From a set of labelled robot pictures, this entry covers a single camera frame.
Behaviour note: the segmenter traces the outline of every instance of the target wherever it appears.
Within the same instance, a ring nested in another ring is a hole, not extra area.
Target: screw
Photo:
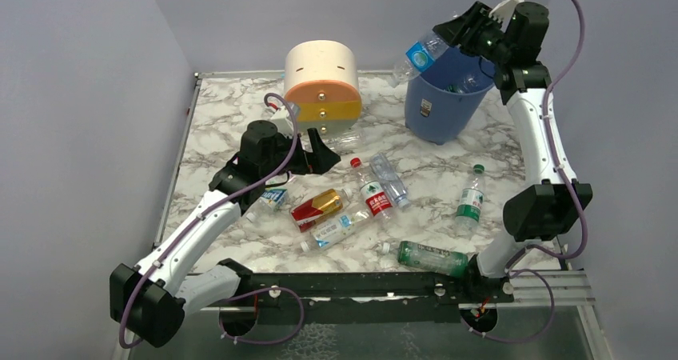
[[[503,290],[505,294],[513,294],[513,285],[511,285],[510,282],[505,282],[501,287],[501,290]]]
[[[443,285],[440,283],[436,284],[436,289],[433,290],[433,293],[436,294],[438,297],[443,297],[445,296],[445,288],[443,288]]]
[[[269,296],[272,298],[277,298],[278,296],[280,296],[280,290],[270,290]]]

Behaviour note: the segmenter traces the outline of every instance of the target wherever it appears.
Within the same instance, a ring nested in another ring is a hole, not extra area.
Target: plastic bottle
[[[365,145],[365,135],[362,130],[356,128],[347,130],[333,137],[323,139],[325,145],[337,154],[354,152]]]
[[[460,232],[473,233],[478,227],[485,200],[485,168],[476,164],[473,166],[473,175],[464,185],[461,191],[461,199],[457,207],[455,222]]]
[[[294,207],[289,213],[301,232],[306,232],[312,226],[323,222],[333,214],[344,209],[349,204],[351,191],[326,190],[313,196],[303,204]]]
[[[354,204],[344,211],[309,230],[306,239],[300,242],[301,250],[326,250],[364,228],[372,221],[372,215],[362,204]]]
[[[432,30],[422,36],[412,48],[405,52],[393,66],[393,73],[387,77],[389,85],[398,86],[408,82],[427,70],[449,46]]]
[[[359,158],[351,160],[351,167],[358,180],[358,187],[365,204],[367,204],[372,215],[379,220],[381,226],[388,228],[389,222],[393,220],[393,206],[389,197],[386,196],[381,184],[374,177],[372,170],[363,166]]]
[[[265,190],[264,194],[249,206],[245,218],[257,222],[263,214],[272,214],[279,210],[286,199],[287,190],[284,188]]]
[[[454,92],[455,94],[471,94],[478,90],[478,86],[480,86],[478,77],[475,74],[467,74],[461,81],[450,84],[445,90]]]
[[[430,270],[453,278],[462,277],[469,264],[469,257],[461,252],[441,250],[408,241],[402,241],[398,246],[383,243],[379,253],[395,254],[398,262],[404,266]]]
[[[412,205],[407,199],[405,184],[398,177],[396,169],[393,168],[384,154],[379,153],[372,156],[369,160],[369,166],[377,176],[381,187],[384,188],[384,192],[386,192],[386,196],[389,197],[392,204],[401,209],[406,209]]]

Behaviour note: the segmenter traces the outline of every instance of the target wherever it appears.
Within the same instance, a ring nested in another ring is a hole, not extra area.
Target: blue trash can
[[[483,71],[494,75],[494,65],[483,60]],[[469,75],[476,85],[466,94],[445,90]],[[492,88],[493,80],[481,73],[478,58],[450,48],[433,65],[411,80],[405,97],[405,125],[419,138],[441,146],[453,140]]]

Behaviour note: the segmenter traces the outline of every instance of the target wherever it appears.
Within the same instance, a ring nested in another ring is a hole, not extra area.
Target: white bottle label
[[[372,216],[376,216],[379,212],[391,208],[391,202],[386,197],[384,189],[381,188],[379,182],[368,182],[361,188],[361,196],[365,200],[365,204],[369,210],[372,211]]]
[[[322,223],[311,232],[313,238],[321,250],[330,248],[334,243],[340,242],[353,232],[351,219],[343,214],[339,218]]]
[[[483,193],[479,190],[466,188],[461,192],[461,200],[457,207],[457,217],[466,216],[475,221],[481,219],[481,210],[483,208]]]

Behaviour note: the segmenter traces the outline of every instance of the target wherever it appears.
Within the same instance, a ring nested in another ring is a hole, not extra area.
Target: marble table top
[[[393,89],[383,77],[363,74],[359,79],[363,111],[355,126],[365,133],[366,145],[353,154],[342,155],[341,162],[327,174],[295,176],[285,186],[289,200],[281,211],[262,217],[257,224],[241,218],[214,241],[197,261],[194,272],[209,270],[224,258],[233,258],[256,272],[409,270],[394,257],[377,254],[374,246],[398,239],[474,253],[482,251],[501,232],[502,207],[522,189],[524,167],[512,120],[501,105],[498,91],[488,92],[455,141],[437,146],[405,128],[406,86]],[[202,80],[163,239],[188,217],[212,176],[238,150],[247,124],[269,117],[264,114],[264,94],[282,91],[281,78]],[[349,160],[358,156],[367,161],[377,152],[385,153],[396,167],[413,206],[398,210],[397,223],[389,230],[372,223],[326,251],[302,253],[297,242],[299,231],[289,216],[290,207],[330,188],[348,187],[356,194],[357,183],[349,172]],[[474,164],[485,166],[487,187],[481,225],[468,237],[455,231],[453,215]],[[536,250],[516,266],[527,267],[559,268],[557,260]]]

